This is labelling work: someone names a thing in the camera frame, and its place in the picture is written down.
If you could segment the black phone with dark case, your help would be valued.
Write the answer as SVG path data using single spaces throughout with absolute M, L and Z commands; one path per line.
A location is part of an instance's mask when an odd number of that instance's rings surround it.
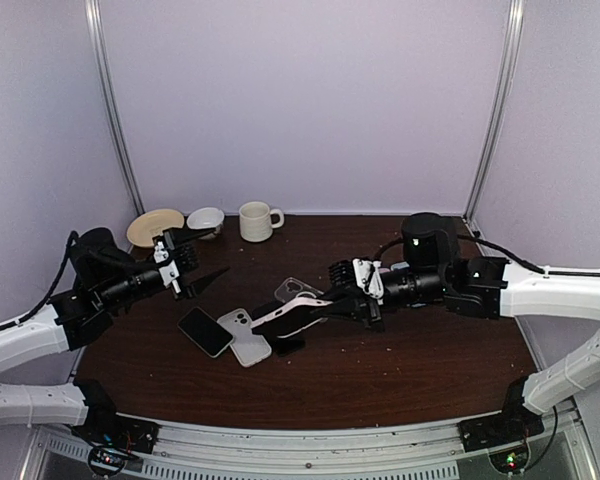
M 279 357 L 285 357 L 295 353 L 306 346 L 306 341 L 303 338 L 276 338 L 271 342 L 271 347 L 274 353 Z

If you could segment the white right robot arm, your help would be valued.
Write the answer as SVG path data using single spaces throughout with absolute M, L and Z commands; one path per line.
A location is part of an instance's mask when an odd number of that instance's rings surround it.
M 498 257 L 464 259 L 462 239 L 450 217 L 424 212 L 405 218 L 395 242 L 407 268 L 382 272 L 384 247 L 370 259 L 332 264 L 325 314 L 376 329 L 382 309 L 441 302 L 465 317 L 531 315 L 600 322 L 600 270 L 540 267 L 508 250 Z M 493 433 L 513 441 L 530 426 L 532 416 L 547 413 L 599 380 L 600 328 L 550 367 L 513 382 L 502 412 L 493 419 Z

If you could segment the clear magsafe phone case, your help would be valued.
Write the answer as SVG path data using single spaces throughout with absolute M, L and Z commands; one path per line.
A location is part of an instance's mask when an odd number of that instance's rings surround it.
M 320 297 L 323 292 L 313 286 L 303 282 L 295 277 L 285 279 L 274 291 L 274 299 L 287 303 L 295 298 L 313 298 Z

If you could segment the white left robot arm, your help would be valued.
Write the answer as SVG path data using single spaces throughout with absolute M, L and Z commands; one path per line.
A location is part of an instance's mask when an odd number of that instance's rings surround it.
M 73 268 L 73 285 L 64 292 L 49 288 L 29 312 L 0 323 L 0 374 L 94 343 L 116 316 L 163 291 L 171 291 L 177 300 L 199 297 L 224 272 L 185 281 L 199 266 L 192 244 L 197 237 L 183 228 L 170 228 L 154 238 L 152 256 L 139 261 L 117 246 L 106 227 L 71 232 L 61 265 Z M 46 424 L 75 427 L 103 444 L 117 442 L 124 433 L 115 404 L 96 381 L 0 383 L 0 427 Z

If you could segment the beige phone case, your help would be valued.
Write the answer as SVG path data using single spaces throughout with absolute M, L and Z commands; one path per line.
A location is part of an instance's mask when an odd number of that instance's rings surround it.
M 242 367 L 253 367 L 271 356 L 269 343 L 263 336 L 252 333 L 251 317 L 246 310 L 233 310 L 221 316 L 218 324 L 233 335 L 230 348 Z

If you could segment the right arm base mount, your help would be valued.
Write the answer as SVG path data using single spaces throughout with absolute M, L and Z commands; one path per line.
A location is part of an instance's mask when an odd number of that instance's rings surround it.
M 463 420 L 458 424 L 466 453 L 486 449 L 491 466 L 501 474 L 522 474 L 531 464 L 528 440 L 545 430 L 542 417 L 523 407 L 527 377 L 511 383 L 499 413 Z

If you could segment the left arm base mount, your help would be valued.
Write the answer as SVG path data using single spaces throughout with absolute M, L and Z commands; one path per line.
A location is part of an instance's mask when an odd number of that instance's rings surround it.
M 71 386 L 78 388 L 87 408 L 85 420 L 71 426 L 74 436 L 125 461 L 138 460 L 138 453 L 153 452 L 159 433 L 157 423 L 119 414 L 114 401 L 95 380 L 73 381 Z

